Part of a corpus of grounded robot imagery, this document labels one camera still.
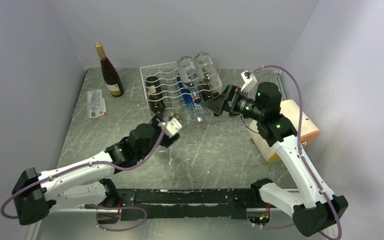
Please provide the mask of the dark red wine bottle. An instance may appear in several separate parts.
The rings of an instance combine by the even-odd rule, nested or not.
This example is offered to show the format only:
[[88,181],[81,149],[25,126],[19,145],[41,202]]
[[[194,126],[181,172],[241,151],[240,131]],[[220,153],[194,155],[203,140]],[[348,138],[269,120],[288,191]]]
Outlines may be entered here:
[[104,51],[103,45],[100,42],[97,42],[95,44],[95,49],[100,60],[100,67],[102,71],[103,80],[110,95],[115,98],[121,97],[125,93],[125,90],[116,68],[108,59]]

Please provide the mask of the clear bottle orange label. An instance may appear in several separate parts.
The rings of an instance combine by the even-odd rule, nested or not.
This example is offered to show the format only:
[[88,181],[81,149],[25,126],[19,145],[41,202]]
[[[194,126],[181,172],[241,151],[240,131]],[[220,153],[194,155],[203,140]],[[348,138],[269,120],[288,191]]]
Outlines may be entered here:
[[178,121],[181,121],[181,115],[178,112],[173,112],[170,117],[175,118]]

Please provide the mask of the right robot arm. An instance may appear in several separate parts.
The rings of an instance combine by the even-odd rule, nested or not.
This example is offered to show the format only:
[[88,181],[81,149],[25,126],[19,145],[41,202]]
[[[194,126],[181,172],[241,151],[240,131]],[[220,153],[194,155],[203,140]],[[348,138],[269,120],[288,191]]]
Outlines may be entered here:
[[250,202],[255,207],[265,203],[277,207],[292,218],[294,226],[310,237],[332,226],[337,227],[336,240],[342,236],[341,216],[349,204],[343,195],[327,186],[312,165],[301,143],[300,133],[281,114],[282,94],[276,84],[263,82],[251,99],[238,86],[225,90],[203,105],[216,116],[227,112],[256,121],[258,134],[280,157],[295,182],[298,192],[292,193],[265,178],[251,185]]

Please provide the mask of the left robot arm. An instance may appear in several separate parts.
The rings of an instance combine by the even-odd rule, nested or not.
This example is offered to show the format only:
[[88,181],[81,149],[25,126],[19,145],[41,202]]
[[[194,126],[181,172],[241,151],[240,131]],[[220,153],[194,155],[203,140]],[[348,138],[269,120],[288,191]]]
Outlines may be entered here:
[[31,225],[60,209],[80,205],[112,208],[119,194],[110,176],[142,166],[160,146],[170,147],[180,138],[183,125],[172,117],[156,114],[141,123],[119,142],[85,160],[52,170],[25,169],[0,209],[2,216],[13,202],[21,226]]

